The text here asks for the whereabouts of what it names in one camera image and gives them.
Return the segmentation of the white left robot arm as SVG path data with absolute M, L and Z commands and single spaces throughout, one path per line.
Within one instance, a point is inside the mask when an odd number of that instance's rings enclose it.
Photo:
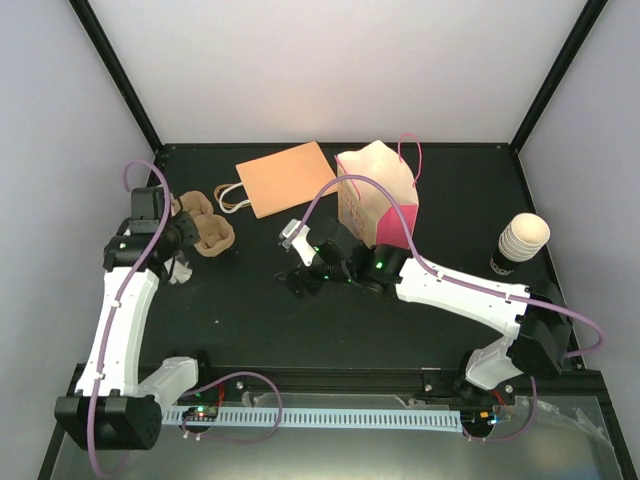
M 213 391 L 213 372 L 186 356 L 168 358 L 139 377 L 153 297 L 165 282 L 190 280 L 183 250 L 195 241 L 194 222 L 166 209 L 162 188 L 132 190 L 131 215 L 104 248 L 103 304 L 89 359 L 72 393 L 58 398 L 54 409 L 81 449 L 149 450 L 164 414 L 184 392 L 202 399 Z

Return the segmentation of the cream cakes paper bag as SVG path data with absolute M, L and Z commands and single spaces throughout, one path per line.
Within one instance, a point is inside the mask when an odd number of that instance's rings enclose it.
M 351 178 L 337 186 L 338 219 L 367 246 L 409 247 L 401 222 L 410 232 L 415 229 L 419 209 L 417 191 L 423 156 L 413 164 L 401 153 L 376 140 L 355 151 L 335 156 L 337 174 Z M 356 175 L 375 181 L 389 195 L 375 186 L 356 180 Z

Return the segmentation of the brown pulp cup carriers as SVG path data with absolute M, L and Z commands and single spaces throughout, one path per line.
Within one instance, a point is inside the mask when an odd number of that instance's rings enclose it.
M 224 217 L 214 213 L 212 203 L 202 192 L 171 195 L 171 200 L 174 216 L 185 210 L 195 223 L 199 240 L 194 248 L 201 256 L 218 257 L 233 246 L 236 238 L 233 227 Z

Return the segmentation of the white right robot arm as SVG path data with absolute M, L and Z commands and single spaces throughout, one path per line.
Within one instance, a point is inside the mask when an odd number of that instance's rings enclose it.
M 493 283 L 416 258 L 392 245 L 367 246 L 340 222 L 315 228 L 291 220 L 279 244 L 298 259 L 280 282 L 297 297 L 315 295 L 326 282 L 346 283 L 408 303 L 435 307 L 478 322 L 499 333 L 487 346 L 468 351 L 447 387 L 434 386 L 438 401 L 486 403 L 493 391 L 520 375 L 560 377 L 571 324 L 555 308 L 558 289 L 542 283 L 540 293 L 526 285 Z

